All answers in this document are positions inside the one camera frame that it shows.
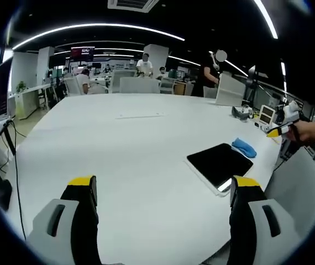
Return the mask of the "person's right hand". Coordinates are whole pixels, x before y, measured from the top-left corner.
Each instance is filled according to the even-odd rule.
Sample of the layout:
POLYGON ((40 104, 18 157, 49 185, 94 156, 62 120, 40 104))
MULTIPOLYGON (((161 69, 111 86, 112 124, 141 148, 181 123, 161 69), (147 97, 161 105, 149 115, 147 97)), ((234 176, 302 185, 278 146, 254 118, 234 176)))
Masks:
POLYGON ((315 142, 315 122, 298 121, 290 126, 286 137, 291 141, 315 142))

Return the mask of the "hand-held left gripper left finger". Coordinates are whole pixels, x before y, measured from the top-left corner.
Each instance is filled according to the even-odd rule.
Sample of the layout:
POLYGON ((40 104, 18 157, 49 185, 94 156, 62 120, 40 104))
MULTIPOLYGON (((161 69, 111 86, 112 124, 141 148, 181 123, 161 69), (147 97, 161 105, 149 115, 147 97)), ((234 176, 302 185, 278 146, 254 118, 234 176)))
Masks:
POLYGON ((27 243, 45 264, 101 264, 96 176, 71 180, 34 218, 27 243))

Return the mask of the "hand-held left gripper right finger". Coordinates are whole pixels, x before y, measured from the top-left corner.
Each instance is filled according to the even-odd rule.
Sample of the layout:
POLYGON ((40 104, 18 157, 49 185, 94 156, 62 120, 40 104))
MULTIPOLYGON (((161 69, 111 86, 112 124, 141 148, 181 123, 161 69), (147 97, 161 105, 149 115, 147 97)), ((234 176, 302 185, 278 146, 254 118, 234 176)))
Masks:
POLYGON ((300 242, 292 216, 259 183, 233 176, 229 264, 283 264, 300 242))

